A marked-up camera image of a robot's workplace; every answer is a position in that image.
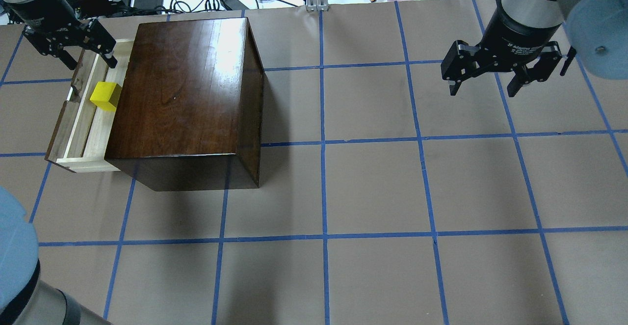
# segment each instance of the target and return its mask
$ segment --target yellow block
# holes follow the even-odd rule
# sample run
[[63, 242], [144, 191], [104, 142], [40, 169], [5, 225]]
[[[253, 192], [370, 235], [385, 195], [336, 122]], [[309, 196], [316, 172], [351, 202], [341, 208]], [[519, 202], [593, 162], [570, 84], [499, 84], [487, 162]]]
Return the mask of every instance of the yellow block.
[[121, 91], [115, 82], [98, 82], [89, 100], [102, 110], [116, 111]]

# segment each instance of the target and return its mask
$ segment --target wooden drawer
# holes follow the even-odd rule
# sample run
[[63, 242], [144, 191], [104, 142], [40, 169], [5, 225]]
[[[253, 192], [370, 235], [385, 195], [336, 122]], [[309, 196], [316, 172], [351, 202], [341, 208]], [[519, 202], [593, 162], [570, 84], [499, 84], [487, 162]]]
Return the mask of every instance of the wooden drawer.
[[89, 98], [99, 81], [124, 85], [132, 46], [132, 39], [117, 41], [116, 68], [109, 68], [100, 56], [83, 50], [50, 139], [47, 161], [76, 173], [118, 170], [104, 159], [115, 113], [98, 108]]

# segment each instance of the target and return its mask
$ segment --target wooden cabinet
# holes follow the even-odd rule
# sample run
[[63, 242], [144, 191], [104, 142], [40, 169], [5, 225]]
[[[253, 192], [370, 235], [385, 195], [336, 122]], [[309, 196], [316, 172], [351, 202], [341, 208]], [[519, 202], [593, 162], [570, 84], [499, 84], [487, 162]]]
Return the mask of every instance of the wooden cabinet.
[[257, 187], [263, 83], [245, 18], [142, 24], [104, 161], [155, 191]]

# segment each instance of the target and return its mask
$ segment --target blue tape grid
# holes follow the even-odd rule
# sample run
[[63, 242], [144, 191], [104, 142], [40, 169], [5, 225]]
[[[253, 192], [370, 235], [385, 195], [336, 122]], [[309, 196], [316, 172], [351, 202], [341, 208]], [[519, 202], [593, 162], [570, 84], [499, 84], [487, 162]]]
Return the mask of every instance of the blue tape grid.
[[[477, 7], [477, 3], [475, 0], [473, 1], [473, 8], [475, 9], [475, 15], [477, 16], [478, 25], [480, 25], [480, 29], [482, 30], [482, 34], [484, 34], [484, 23], [482, 23], [482, 18], [480, 17], [480, 11]], [[567, 318], [567, 311], [565, 311], [565, 305], [563, 303], [563, 297], [560, 292], [560, 288], [558, 286], [558, 280], [556, 279], [556, 273], [554, 273], [554, 264], [551, 260], [550, 249], [547, 244], [547, 240], [545, 238], [545, 232], [543, 231], [543, 224], [541, 223], [541, 217], [539, 216], [539, 211], [536, 206], [536, 199], [534, 198], [534, 192], [532, 191], [532, 184], [530, 184], [530, 178], [527, 174], [527, 168], [525, 167], [525, 160], [523, 158], [523, 154], [521, 152], [521, 146], [519, 144], [519, 139], [517, 135], [517, 131], [514, 127], [514, 122], [512, 122], [512, 116], [510, 113], [510, 109], [508, 107], [508, 103], [505, 98], [504, 88], [502, 88], [502, 83], [497, 74], [494, 74], [495, 81], [497, 81], [497, 87], [499, 88], [499, 95], [502, 99], [502, 103], [504, 104], [504, 110], [506, 117], [508, 119], [508, 125], [510, 126], [512, 133], [512, 140], [514, 141], [515, 148], [517, 150], [517, 155], [519, 157], [521, 170], [523, 172], [523, 177], [525, 180], [525, 186], [527, 187], [527, 193], [530, 198], [530, 204], [532, 205], [532, 211], [534, 212], [534, 218], [536, 219], [536, 227], [538, 228], [538, 233], [541, 238], [541, 245], [543, 246], [543, 253], [545, 254], [545, 260], [547, 261], [549, 277], [551, 278], [552, 286], [554, 287], [554, 293], [556, 295], [556, 301], [558, 303], [558, 309], [560, 311], [561, 317], [563, 318], [563, 323], [565, 325], [569, 324], [569, 319]]]
[[[482, 24], [482, 19], [480, 18], [479, 10], [477, 7], [477, 3], [475, 0], [473, 1], [473, 7], [475, 9], [476, 16], [478, 18], [478, 23], [480, 25], [480, 29], [484, 32], [484, 25]], [[578, 65], [580, 70], [585, 78], [587, 86], [594, 98], [595, 104], [598, 107], [599, 113], [603, 118], [604, 124], [606, 126], [606, 130], [592, 130], [592, 131], [570, 131], [570, 132], [545, 132], [545, 133], [517, 133], [514, 128], [514, 123], [512, 122], [512, 117], [509, 112], [508, 104], [505, 99], [504, 90], [500, 83], [500, 80], [497, 75], [496, 81], [500, 91], [500, 96], [502, 99], [502, 103], [504, 105], [504, 110], [507, 115], [507, 119], [509, 122], [509, 126], [511, 129], [510, 133], [501, 133], [501, 134], [493, 134], [493, 135], [437, 135], [437, 136], [422, 136], [420, 131], [420, 126], [417, 117], [417, 108], [414, 101], [414, 89], [412, 84], [410, 65], [415, 64], [426, 64], [426, 63], [440, 63], [441, 60], [421, 60], [421, 61], [409, 61], [408, 59], [408, 49], [406, 46], [406, 39], [402, 24], [401, 12], [399, 11], [399, 5], [395, 2], [395, 11], [397, 13], [397, 21], [399, 23], [399, 32], [401, 33], [402, 46], [404, 50], [404, 61], [397, 62], [382, 62], [382, 63], [354, 63], [354, 64], [340, 64], [340, 65], [325, 65], [324, 64], [324, 56], [323, 56], [323, 12], [319, 12], [319, 37], [320, 37], [320, 63], [316, 66], [296, 66], [296, 67], [283, 67], [283, 68], [267, 68], [266, 70], [269, 72], [273, 71], [285, 71], [285, 70], [314, 70], [318, 69], [320, 72], [320, 105], [321, 105], [321, 141], [300, 141], [300, 142], [268, 142], [263, 144], [264, 147], [278, 147], [278, 146], [301, 146], [301, 145], [320, 145], [321, 146], [321, 196], [322, 196], [322, 224], [323, 224], [323, 233], [320, 235], [287, 235], [287, 236], [260, 236], [260, 237], [235, 237], [235, 238], [225, 238], [225, 224], [226, 224], [226, 214], [227, 214], [227, 202], [229, 195], [229, 180], [226, 181], [226, 189], [224, 190], [223, 196], [223, 206], [222, 206], [222, 217], [220, 222], [220, 237], [219, 238], [197, 238], [197, 239], [182, 239], [182, 240], [124, 240], [124, 233], [126, 231], [126, 225], [128, 222], [128, 217], [131, 208], [132, 196], [135, 187], [135, 179], [132, 180], [128, 200], [126, 204], [126, 208], [124, 211], [123, 224], [121, 226], [119, 239], [116, 241], [81, 241], [81, 242], [42, 242], [40, 246], [49, 247], [49, 246], [117, 246], [116, 247], [116, 256], [114, 259], [114, 265], [112, 268], [110, 282], [108, 285], [107, 298], [105, 302], [104, 308], [104, 316], [107, 318], [108, 311], [110, 307], [110, 301], [112, 298], [112, 294], [114, 291], [114, 285], [116, 281], [116, 273], [117, 267], [119, 265], [119, 258], [121, 255], [121, 250], [124, 245], [156, 245], [156, 244], [192, 244], [192, 243], [218, 243], [218, 256], [217, 256], [217, 267], [216, 267], [216, 276], [215, 276], [215, 289], [214, 289], [214, 298], [213, 298], [213, 308], [211, 314], [211, 323], [214, 325], [217, 320], [217, 310], [218, 310], [218, 296], [220, 291], [220, 274], [222, 270], [222, 249], [224, 247], [224, 243], [255, 243], [255, 242], [275, 242], [275, 241], [292, 241], [292, 240], [322, 240], [323, 241], [323, 269], [324, 276], [323, 282], [325, 284], [325, 323], [329, 325], [330, 323], [330, 309], [329, 309], [329, 266], [328, 266], [328, 252], [327, 252], [327, 241], [334, 239], [355, 239], [355, 238], [432, 238], [433, 240], [433, 249], [435, 254], [435, 266], [437, 269], [437, 279], [438, 279], [438, 287], [440, 292], [441, 304], [442, 304], [442, 312], [444, 316], [444, 323], [448, 324], [448, 314], [446, 308], [446, 298], [445, 298], [445, 290], [443, 283], [443, 276], [440, 267], [440, 258], [438, 254], [438, 237], [439, 236], [481, 236], [481, 235], [529, 235], [529, 234], [538, 234], [541, 236], [541, 242], [543, 244], [543, 251], [545, 252], [545, 257], [548, 263], [548, 269], [550, 271], [550, 276], [552, 278], [552, 284], [554, 286], [554, 291], [556, 293], [556, 299], [558, 301], [559, 309], [561, 312], [561, 316], [563, 318], [563, 323], [568, 324], [567, 313], [565, 312], [565, 307], [563, 305], [562, 297], [560, 294], [560, 290], [558, 287], [558, 282], [556, 280], [556, 275], [554, 274], [554, 269], [551, 262], [550, 251], [547, 246], [547, 242], [545, 240], [546, 233], [584, 233], [584, 232], [601, 232], [601, 231], [628, 231], [628, 226], [592, 226], [592, 227], [560, 227], [560, 228], [543, 228], [541, 224], [540, 217], [538, 215], [538, 209], [536, 207], [536, 202], [534, 200], [534, 193], [532, 191], [532, 187], [529, 181], [529, 177], [527, 174], [527, 169], [525, 168], [525, 161], [523, 159], [523, 155], [521, 153], [521, 148], [519, 145], [518, 138], [519, 137], [539, 137], [539, 136], [554, 136], [554, 135], [610, 135], [613, 144], [615, 146], [615, 150], [617, 151], [617, 155], [619, 160], [628, 175], [628, 164], [626, 163], [626, 159], [622, 153], [621, 148], [617, 142], [615, 134], [617, 133], [628, 133], [628, 130], [613, 130], [610, 126], [610, 122], [608, 121], [601, 103], [595, 93], [594, 86], [592, 86], [590, 79], [588, 78], [587, 72], [585, 71], [581, 61], [579, 58], [576, 58], [578, 61]], [[5, 81], [7, 74], [9, 73], [9, 69], [13, 64], [14, 58], [17, 54], [18, 47], [23, 40], [23, 36], [20, 35], [18, 38], [18, 42], [13, 49], [11, 58], [7, 67], [2, 74], [2, 78], [0, 79], [0, 87], [2, 85], [22, 85], [22, 84], [32, 84], [32, 83], [54, 83], [54, 82], [66, 82], [71, 81], [71, 79], [47, 79], [47, 80], [34, 80], [34, 81]], [[325, 139], [325, 81], [324, 81], [324, 70], [325, 68], [349, 68], [349, 67], [369, 67], [369, 66], [406, 66], [406, 74], [408, 77], [408, 88], [410, 92], [410, 100], [413, 110], [413, 119], [415, 121], [415, 129], [417, 131], [416, 137], [393, 137], [393, 138], [380, 138], [380, 139], [352, 139], [352, 140], [326, 140]], [[431, 195], [429, 188], [429, 180], [428, 174], [424, 162], [424, 154], [422, 148], [422, 142], [427, 140], [434, 139], [485, 139], [485, 138], [498, 138], [498, 137], [511, 137], [515, 143], [516, 150], [518, 153], [518, 157], [520, 159], [521, 168], [525, 178], [525, 184], [528, 189], [529, 197], [531, 199], [532, 209], [534, 211], [534, 215], [536, 217], [537, 228], [536, 229], [498, 229], [498, 230], [475, 230], [475, 231], [437, 231], [435, 220], [433, 216], [433, 209], [431, 206]], [[424, 181], [424, 188], [426, 191], [426, 199], [428, 202], [428, 213], [430, 216], [430, 231], [425, 232], [401, 232], [401, 233], [352, 233], [352, 234], [329, 234], [327, 231], [327, 197], [326, 197], [326, 176], [325, 176], [325, 146], [327, 144], [352, 144], [352, 143], [366, 143], [366, 142], [399, 142], [399, 141], [416, 141], [419, 146], [419, 156], [421, 162], [421, 171], [422, 177]], [[42, 157], [45, 153], [43, 152], [25, 152], [25, 153], [0, 153], [0, 159], [6, 157]], [[50, 173], [51, 163], [47, 164], [45, 173], [41, 180], [41, 185], [38, 191], [38, 195], [36, 198], [36, 202], [33, 206], [33, 211], [29, 216], [29, 222], [33, 222], [36, 216], [38, 206], [40, 204], [41, 196], [43, 194], [49, 173]]]
[[421, 172], [423, 184], [425, 188], [425, 198], [428, 205], [428, 215], [430, 217], [430, 231], [432, 234], [432, 246], [434, 250], [434, 260], [436, 264], [436, 275], [438, 283], [438, 293], [440, 294], [440, 305], [443, 312], [443, 321], [445, 325], [449, 325], [449, 315], [447, 312], [447, 301], [445, 299], [445, 286], [443, 283], [443, 271], [440, 267], [440, 253], [438, 251], [438, 233], [436, 222], [434, 220], [434, 211], [431, 203], [430, 180], [428, 179], [428, 171], [425, 166], [425, 155], [423, 150], [421, 127], [417, 116], [417, 105], [415, 103], [415, 90], [412, 84], [412, 74], [410, 72], [410, 61], [408, 59], [408, 46], [406, 45], [406, 34], [403, 30], [403, 21], [401, 20], [401, 12], [399, 11], [399, 3], [394, 2], [395, 12], [397, 12], [397, 21], [399, 22], [399, 32], [401, 33], [401, 44], [403, 46], [403, 57], [406, 65], [406, 75], [408, 75], [408, 89], [410, 90], [410, 103], [412, 105], [412, 115], [415, 121], [415, 130], [417, 131], [417, 142], [419, 144], [419, 160], [421, 161]]

